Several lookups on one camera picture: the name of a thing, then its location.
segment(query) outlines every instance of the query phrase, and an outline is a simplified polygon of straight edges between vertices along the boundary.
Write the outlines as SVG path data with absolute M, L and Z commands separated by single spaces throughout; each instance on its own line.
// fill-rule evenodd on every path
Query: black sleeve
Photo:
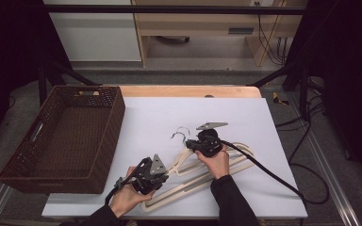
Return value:
M 210 189 L 220 207 L 220 226 L 260 225 L 254 211 L 230 175 L 213 180 Z
M 104 205 L 102 208 L 98 209 L 93 213 L 89 218 L 87 218 L 83 223 L 61 223 L 59 226 L 124 226 L 122 220 L 118 219 L 110 207 Z

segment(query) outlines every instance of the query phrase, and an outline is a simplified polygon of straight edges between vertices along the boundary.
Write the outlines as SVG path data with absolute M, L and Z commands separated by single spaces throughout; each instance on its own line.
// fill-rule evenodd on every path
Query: person's left hand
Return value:
M 135 167 L 128 168 L 127 176 L 131 174 Z M 147 195 L 138 193 L 132 185 L 125 185 L 119 191 L 117 191 L 112 198 L 110 208 L 117 218 L 131 211 L 138 203 L 149 201 L 152 199 L 154 193 L 153 190 Z

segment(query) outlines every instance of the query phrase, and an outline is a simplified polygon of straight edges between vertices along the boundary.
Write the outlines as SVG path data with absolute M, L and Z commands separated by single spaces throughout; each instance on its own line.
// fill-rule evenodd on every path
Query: white cabinet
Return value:
M 130 5 L 127 0 L 44 0 L 45 4 Z M 133 14 L 50 13 L 70 61 L 140 61 Z

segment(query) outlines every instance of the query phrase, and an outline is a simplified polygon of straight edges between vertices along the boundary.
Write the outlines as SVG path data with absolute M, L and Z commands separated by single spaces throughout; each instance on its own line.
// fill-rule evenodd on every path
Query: wooden cabinet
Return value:
M 154 6 L 228 6 L 249 7 L 254 0 L 132 0 L 133 5 Z M 273 0 L 271 7 L 304 7 L 307 0 Z M 268 39 L 294 37 L 302 16 L 260 16 L 261 27 Z M 152 36 L 244 36 L 254 56 L 255 64 L 261 66 L 266 56 L 258 39 L 258 15 L 218 14 L 135 14 L 142 62 L 146 62 L 149 39 Z

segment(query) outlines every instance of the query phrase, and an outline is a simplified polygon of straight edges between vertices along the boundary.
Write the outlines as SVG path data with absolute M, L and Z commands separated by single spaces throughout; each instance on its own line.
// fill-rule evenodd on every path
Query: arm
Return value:
M 134 167 L 128 168 L 127 176 Z M 104 205 L 87 218 L 80 226 L 124 226 L 120 217 L 132 210 L 138 203 L 152 199 L 155 191 L 147 195 L 138 193 L 132 185 L 125 185 L 117 191 L 111 199 L 110 205 Z M 77 223 L 62 223 L 59 226 L 76 226 Z
M 249 203 L 240 193 L 234 179 L 229 175 L 229 156 L 226 147 L 223 146 L 219 153 L 210 158 L 205 157 L 199 151 L 196 151 L 196 154 L 215 178 L 210 189 L 220 207 L 220 225 L 260 225 Z

